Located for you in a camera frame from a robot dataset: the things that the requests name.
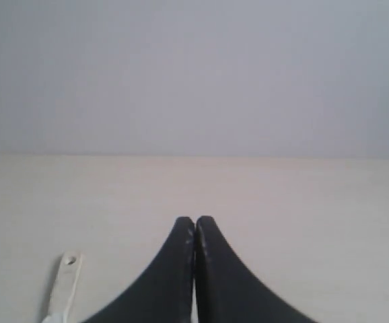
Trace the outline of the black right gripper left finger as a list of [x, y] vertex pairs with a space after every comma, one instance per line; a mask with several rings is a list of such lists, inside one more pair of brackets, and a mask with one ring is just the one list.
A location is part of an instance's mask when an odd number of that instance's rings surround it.
[[194, 279], [195, 225], [179, 217], [149, 266], [89, 323], [190, 322]]

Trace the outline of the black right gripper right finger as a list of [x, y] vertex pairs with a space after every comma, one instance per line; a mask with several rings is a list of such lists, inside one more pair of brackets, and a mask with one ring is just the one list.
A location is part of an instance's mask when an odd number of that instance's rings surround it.
[[196, 222], [194, 282], [199, 322], [312, 322], [264, 285], [211, 216]]

